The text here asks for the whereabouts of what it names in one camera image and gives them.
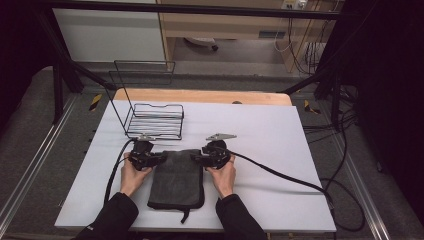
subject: human hand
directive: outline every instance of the human hand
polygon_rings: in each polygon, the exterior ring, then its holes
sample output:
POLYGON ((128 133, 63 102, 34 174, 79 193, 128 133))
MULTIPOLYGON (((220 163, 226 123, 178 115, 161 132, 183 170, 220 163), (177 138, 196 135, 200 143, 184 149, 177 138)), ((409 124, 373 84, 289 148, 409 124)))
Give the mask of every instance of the human hand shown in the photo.
POLYGON ((230 160, 221 169, 207 167, 206 170, 212 175, 213 185, 218 190, 219 196, 225 198, 233 194, 236 168, 234 167, 235 156, 231 154, 230 160))
POLYGON ((130 153, 124 153, 124 166, 121 168, 121 193, 131 197, 143 184, 144 179, 153 170, 152 168, 143 168, 138 171, 130 162, 130 153))

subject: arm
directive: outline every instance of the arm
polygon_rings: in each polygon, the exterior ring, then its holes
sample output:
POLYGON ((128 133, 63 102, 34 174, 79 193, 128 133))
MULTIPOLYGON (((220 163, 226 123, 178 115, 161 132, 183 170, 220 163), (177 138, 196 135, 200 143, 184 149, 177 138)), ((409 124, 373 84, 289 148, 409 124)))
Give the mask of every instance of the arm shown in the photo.
POLYGON ((221 169, 207 168, 220 199, 216 203, 216 213, 225 230, 225 239, 266 240, 266 234, 250 215, 240 197, 234 194, 236 177, 235 157, 221 169))
POLYGON ((75 240, 119 240, 126 239, 128 229, 138 216, 138 208, 131 200, 131 196, 138 190, 144 178, 152 168, 137 171, 128 160, 129 153, 125 153, 124 166, 121 168, 121 189, 105 206, 93 223, 84 228, 75 240))

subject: metal wire rack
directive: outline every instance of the metal wire rack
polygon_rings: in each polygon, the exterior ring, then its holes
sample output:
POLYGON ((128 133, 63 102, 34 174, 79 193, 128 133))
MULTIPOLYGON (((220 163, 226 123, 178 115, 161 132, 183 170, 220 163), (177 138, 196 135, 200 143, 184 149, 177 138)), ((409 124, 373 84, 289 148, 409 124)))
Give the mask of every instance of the metal wire rack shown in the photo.
POLYGON ((115 61, 116 71, 109 72, 113 83, 118 89, 123 89, 129 105, 126 117, 122 117, 110 92, 106 89, 109 100, 119 118, 124 129, 125 135, 129 138, 143 137, 149 139, 161 140, 181 140, 182 126, 184 120, 184 107, 180 104, 152 105, 148 103, 134 103, 131 101, 127 92, 127 85, 139 87, 137 84, 143 84, 144 74, 152 72, 155 75, 161 74, 158 69, 165 70, 164 78, 172 81, 173 68, 175 64, 171 62, 140 62, 140 61, 115 61))

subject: metal bar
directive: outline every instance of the metal bar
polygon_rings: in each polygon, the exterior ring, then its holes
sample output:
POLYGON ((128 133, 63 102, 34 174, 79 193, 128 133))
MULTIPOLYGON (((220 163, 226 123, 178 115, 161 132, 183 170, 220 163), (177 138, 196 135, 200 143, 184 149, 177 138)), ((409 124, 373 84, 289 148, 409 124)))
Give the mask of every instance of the metal bar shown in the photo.
MULTIPOLYGON (((325 104, 321 103, 320 101, 318 103, 321 112, 323 112, 327 122, 330 123, 330 110, 325 104)), ((339 150, 340 155, 343 155, 344 142, 342 136, 340 136, 340 134, 336 134, 337 132, 334 129, 332 131, 334 133, 333 139, 336 142, 336 147, 339 150)), ((390 235, 386 229, 386 225, 380 217, 377 207, 375 206, 374 201, 372 200, 372 197, 368 192, 368 189, 364 181, 362 180, 362 177, 359 174, 352 157, 349 154, 349 150, 347 151, 345 164, 346 172, 351 180, 352 187, 356 193, 358 201, 364 208, 365 217, 367 218, 368 225, 374 235, 374 238, 378 240, 389 240, 390 235)))
POLYGON ((45 7, 61 9, 100 10, 100 11, 123 11, 123 12, 156 12, 156 13, 185 13, 185 14, 208 14, 230 16, 252 16, 272 18, 301 18, 301 19, 324 19, 324 20, 354 20, 360 15, 352 13, 316 12, 283 9, 222 7, 201 5, 174 5, 174 4, 150 4, 150 3, 122 3, 122 2, 93 2, 93 1, 69 1, 69 0, 41 0, 37 4, 45 7))
POLYGON ((63 126, 70 113, 72 112, 74 103, 78 98, 78 95, 71 95, 72 97, 68 99, 65 105, 65 111, 62 115, 62 118, 58 121, 56 125, 53 125, 50 128, 49 133, 32 159, 31 163, 28 165, 27 170, 23 174, 21 180, 16 185, 6 204, 3 206, 0 212, 0 239, 2 239, 7 228, 9 227, 10 222, 15 216, 19 206, 24 200, 29 188, 34 182, 38 172, 41 169, 44 161, 46 160, 50 150, 52 149, 57 137, 62 131, 63 126))
POLYGON ((53 83, 54 83, 54 119, 53 124, 56 124, 63 114, 63 89, 62 75, 59 64, 53 65, 53 83))
POLYGON ((312 76, 308 77, 307 79, 302 80, 301 82, 295 84, 294 86, 291 86, 291 87, 289 87, 285 90, 282 90, 282 91, 278 91, 276 93, 284 93, 284 94, 287 94, 287 95, 291 95, 291 94, 297 92, 298 90, 308 86, 311 83, 320 81, 320 79, 322 79, 322 77, 325 76, 325 74, 327 74, 327 73, 328 73, 328 71, 324 69, 320 72, 317 72, 315 75, 312 75, 312 76))
POLYGON ((41 11, 38 6, 32 6, 32 13, 35 19, 38 21, 40 27, 46 33, 46 36, 50 42, 52 50, 55 52, 55 61, 60 66, 60 75, 67 82, 69 89, 72 92, 80 92, 84 86, 82 85, 78 75, 69 66, 67 61, 67 51, 62 45, 62 42, 58 39, 56 32, 53 30, 45 11, 41 11))
POLYGON ((91 80, 93 80, 94 82, 102 85, 103 87, 105 87, 106 89, 109 90, 116 90, 116 86, 113 83, 110 83, 106 80, 104 80, 103 78, 97 76, 96 74, 92 73, 91 71, 89 71, 88 69, 84 68, 83 66, 81 66, 79 63, 76 63, 74 60, 72 60, 71 58, 69 58, 67 55, 65 55, 66 60, 68 61, 69 65, 71 65, 73 67, 74 70, 80 72, 81 74, 85 75, 86 77, 90 78, 91 80))

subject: black jacket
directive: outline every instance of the black jacket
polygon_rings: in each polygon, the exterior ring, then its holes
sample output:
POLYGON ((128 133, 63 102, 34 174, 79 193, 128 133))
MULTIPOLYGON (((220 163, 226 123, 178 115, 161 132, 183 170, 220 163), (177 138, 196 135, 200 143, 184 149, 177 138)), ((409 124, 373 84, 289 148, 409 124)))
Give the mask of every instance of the black jacket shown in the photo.
MULTIPOLYGON (((249 214, 236 194, 218 199, 216 213, 225 230, 225 239, 266 240, 261 226, 249 214)), ((96 220, 84 228, 74 240, 126 239, 128 229, 138 216, 134 202, 125 194, 116 193, 102 208, 96 220)))

